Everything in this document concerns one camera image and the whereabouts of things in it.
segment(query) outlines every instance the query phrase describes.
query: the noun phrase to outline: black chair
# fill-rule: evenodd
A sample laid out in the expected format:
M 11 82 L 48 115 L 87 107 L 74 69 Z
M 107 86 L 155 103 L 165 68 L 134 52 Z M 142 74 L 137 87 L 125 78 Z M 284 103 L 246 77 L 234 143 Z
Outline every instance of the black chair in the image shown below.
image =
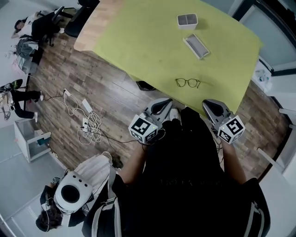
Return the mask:
M 51 21 L 52 22 L 55 22 L 55 20 L 56 20 L 56 18 L 60 15 L 60 13 L 61 13 L 61 11 L 64 9 L 64 7 L 61 7 L 58 11 L 57 11 L 57 13 L 53 16 L 53 18 L 51 19 Z M 41 13 L 41 11 L 38 13 L 38 15 L 40 15 L 40 16 L 45 16 L 45 15 L 43 15 L 42 13 Z M 55 23 L 55 25 L 58 25 L 60 22 L 63 22 L 64 20 L 63 19 L 60 19 L 60 20 L 58 20 L 56 23 Z M 54 37 L 54 33 L 50 33 L 50 34 L 46 34 L 44 37 L 43 37 L 43 39 L 42 39 L 42 41 L 44 41 L 45 43 L 48 43 L 48 41 L 49 41 L 49 45 L 51 46 L 51 47 L 53 47 L 54 46 L 54 44 L 52 43 L 52 39 L 53 39 L 53 37 Z
M 99 4 L 99 0 L 78 0 L 82 7 L 71 18 L 65 28 L 65 33 L 69 36 L 77 38 L 85 25 L 86 21 Z

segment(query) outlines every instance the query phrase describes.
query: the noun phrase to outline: desk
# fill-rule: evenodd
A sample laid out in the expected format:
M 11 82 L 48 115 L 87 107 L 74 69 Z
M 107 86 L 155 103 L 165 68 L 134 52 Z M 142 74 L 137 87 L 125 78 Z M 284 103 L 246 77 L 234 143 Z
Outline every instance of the desk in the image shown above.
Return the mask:
M 196 30 L 179 30 L 177 15 L 196 13 Z M 198 60 L 182 38 L 196 34 L 210 54 Z M 252 77 L 260 40 L 242 24 L 198 0 L 102 0 L 74 48 L 99 55 L 199 113 L 204 99 L 236 112 Z M 174 79 L 195 78 L 199 89 Z

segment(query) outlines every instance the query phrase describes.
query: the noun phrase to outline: wooden floor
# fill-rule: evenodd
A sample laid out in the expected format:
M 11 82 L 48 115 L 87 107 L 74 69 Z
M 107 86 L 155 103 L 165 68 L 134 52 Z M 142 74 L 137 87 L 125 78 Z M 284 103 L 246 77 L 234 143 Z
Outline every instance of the wooden floor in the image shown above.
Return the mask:
M 44 47 L 39 68 L 33 74 L 37 79 L 30 79 L 29 90 L 42 90 L 47 99 L 49 94 L 60 95 L 66 88 L 81 108 L 84 108 L 81 103 L 84 98 L 90 102 L 93 111 L 102 118 L 101 129 L 106 135 L 120 141 L 132 140 L 128 126 L 134 115 L 151 100 L 166 95 L 159 91 L 140 91 L 123 71 L 99 57 L 75 51 L 74 42 L 74 38 L 63 34 L 55 38 L 54 47 Z M 77 131 L 82 126 L 82 112 L 78 110 L 74 116 L 69 116 L 65 105 L 54 99 L 30 103 L 27 109 L 39 112 L 38 127 L 44 132 L 52 132 L 50 147 L 68 168 L 75 168 L 105 150 L 113 154 L 116 151 L 118 162 L 124 164 L 133 151 L 134 142 L 110 141 L 113 149 L 105 137 L 100 143 L 80 144 Z M 237 154 L 247 177 L 259 177 L 268 163 L 258 154 L 257 148 L 273 157 L 287 132 L 288 121 L 278 112 L 274 101 L 252 82 L 237 114 L 246 126 L 244 135 L 235 143 Z

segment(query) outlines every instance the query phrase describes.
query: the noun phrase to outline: white container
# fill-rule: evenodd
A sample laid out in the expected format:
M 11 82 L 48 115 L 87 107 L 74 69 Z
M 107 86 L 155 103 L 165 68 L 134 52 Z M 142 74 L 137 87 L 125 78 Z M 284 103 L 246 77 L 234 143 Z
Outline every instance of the white container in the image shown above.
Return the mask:
M 198 24 L 198 19 L 195 13 L 190 13 L 190 14 L 178 15 L 177 22 L 178 22 L 179 29 L 195 30 Z
M 202 59 L 204 56 L 210 53 L 203 42 L 201 42 L 201 40 L 195 34 L 191 34 L 186 39 L 183 39 L 183 41 L 198 59 Z

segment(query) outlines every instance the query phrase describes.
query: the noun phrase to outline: white power strip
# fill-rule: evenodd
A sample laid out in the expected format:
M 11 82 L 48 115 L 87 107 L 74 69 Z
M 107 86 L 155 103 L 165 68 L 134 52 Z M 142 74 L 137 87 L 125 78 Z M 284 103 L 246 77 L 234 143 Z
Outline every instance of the white power strip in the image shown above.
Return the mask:
M 65 94 L 67 95 L 67 96 L 71 96 L 71 94 L 70 94 L 70 92 L 65 88 Z
M 84 105 L 84 107 L 86 108 L 87 112 L 91 113 L 93 111 L 93 109 L 91 108 L 90 104 L 87 102 L 86 99 L 84 99 L 82 101 L 82 104 Z
M 89 132 L 88 124 L 87 124 L 87 118 L 83 118 L 83 120 L 82 120 L 82 127 L 84 127 L 82 129 L 84 132 Z

